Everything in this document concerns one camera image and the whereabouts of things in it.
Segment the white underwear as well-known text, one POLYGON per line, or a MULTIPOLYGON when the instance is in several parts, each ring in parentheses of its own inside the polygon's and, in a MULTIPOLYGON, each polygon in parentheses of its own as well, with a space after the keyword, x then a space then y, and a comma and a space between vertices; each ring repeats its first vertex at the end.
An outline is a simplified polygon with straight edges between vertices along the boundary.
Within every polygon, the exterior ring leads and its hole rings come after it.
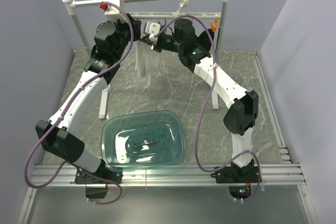
POLYGON ((156 51, 151 51, 150 46, 144 42, 135 42, 135 70, 139 78, 146 77, 161 62, 161 55, 156 51))

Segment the white plastic clip hanger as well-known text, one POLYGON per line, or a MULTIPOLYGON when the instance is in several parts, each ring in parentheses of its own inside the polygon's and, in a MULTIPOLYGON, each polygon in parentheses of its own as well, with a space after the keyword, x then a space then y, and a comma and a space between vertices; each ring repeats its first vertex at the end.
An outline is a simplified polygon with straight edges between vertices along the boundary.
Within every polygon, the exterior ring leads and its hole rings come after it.
POLYGON ((182 15, 191 15, 199 19, 220 19, 220 13, 205 12, 186 12, 184 8, 188 5, 188 1, 181 1, 182 7, 175 12, 129 12, 134 19, 175 19, 182 15))

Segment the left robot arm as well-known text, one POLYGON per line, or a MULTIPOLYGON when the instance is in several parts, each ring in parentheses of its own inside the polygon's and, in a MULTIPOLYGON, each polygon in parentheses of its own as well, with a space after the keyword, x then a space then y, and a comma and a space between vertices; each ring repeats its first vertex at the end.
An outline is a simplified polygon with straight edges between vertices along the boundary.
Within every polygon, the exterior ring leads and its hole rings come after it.
POLYGON ((40 120, 35 129, 42 148, 69 163, 87 170, 94 183, 106 177, 104 161, 89 152, 78 139, 78 129, 93 101, 110 84, 119 69, 118 61, 129 50, 128 43, 141 36, 141 21, 105 22, 97 27, 95 45, 80 80, 61 108, 47 121, 40 120))

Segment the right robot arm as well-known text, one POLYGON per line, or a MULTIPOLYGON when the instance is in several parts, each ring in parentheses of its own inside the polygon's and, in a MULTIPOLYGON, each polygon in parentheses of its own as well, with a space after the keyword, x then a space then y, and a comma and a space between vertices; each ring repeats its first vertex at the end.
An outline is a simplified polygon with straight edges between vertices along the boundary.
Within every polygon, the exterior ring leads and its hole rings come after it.
POLYGON ((215 29, 205 28, 197 36, 193 21, 204 26, 201 20, 191 15, 180 16, 165 26, 147 22, 144 36, 139 37, 137 43, 156 53, 164 50, 177 53, 185 67, 209 84, 209 94, 216 93, 224 101, 228 111, 223 123, 232 135, 233 155, 227 163, 211 171, 218 172, 229 166, 232 178, 243 182, 249 177, 253 166, 259 163, 252 151, 259 95, 255 90, 248 91, 240 86, 217 64, 215 29))

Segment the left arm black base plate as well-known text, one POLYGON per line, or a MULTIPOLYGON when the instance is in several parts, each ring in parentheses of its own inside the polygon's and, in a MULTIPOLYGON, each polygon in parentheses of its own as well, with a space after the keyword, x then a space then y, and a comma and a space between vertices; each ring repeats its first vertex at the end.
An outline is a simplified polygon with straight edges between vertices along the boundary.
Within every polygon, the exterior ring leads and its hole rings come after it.
POLYGON ((113 172, 108 168, 103 168, 96 173, 90 173, 84 169, 77 169, 75 175, 75 185, 85 185, 86 198, 94 202, 95 200, 105 199, 110 185, 116 185, 119 188, 119 194, 111 202, 98 202, 98 204, 107 204, 117 201, 121 198, 122 172, 113 172))

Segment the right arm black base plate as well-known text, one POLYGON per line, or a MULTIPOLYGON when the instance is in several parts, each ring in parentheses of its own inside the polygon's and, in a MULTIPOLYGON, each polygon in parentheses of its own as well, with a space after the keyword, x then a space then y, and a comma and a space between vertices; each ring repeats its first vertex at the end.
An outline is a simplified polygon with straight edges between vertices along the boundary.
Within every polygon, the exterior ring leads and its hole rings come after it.
POLYGON ((262 181, 261 172, 258 166, 254 165, 254 161, 242 168, 231 163, 230 166, 212 173, 211 177, 217 184, 239 184, 239 186, 229 186, 228 190, 234 200, 241 202, 248 200, 262 181))

